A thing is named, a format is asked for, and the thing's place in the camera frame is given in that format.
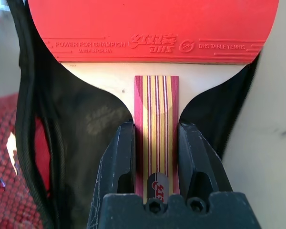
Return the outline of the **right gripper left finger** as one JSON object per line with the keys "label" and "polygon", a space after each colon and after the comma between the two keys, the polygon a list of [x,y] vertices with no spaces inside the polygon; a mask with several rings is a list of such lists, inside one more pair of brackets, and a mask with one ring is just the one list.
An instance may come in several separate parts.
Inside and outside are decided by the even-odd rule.
{"label": "right gripper left finger", "polygon": [[134,135],[133,122],[123,123],[118,127],[114,138],[101,157],[87,222],[88,229],[98,228],[105,195],[135,192]]}

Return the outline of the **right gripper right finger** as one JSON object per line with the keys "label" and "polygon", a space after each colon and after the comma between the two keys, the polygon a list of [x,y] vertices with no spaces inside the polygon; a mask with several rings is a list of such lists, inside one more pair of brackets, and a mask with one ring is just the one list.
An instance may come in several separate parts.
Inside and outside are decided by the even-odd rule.
{"label": "right gripper right finger", "polygon": [[192,123],[178,126],[178,173],[182,195],[232,191],[221,158]]}

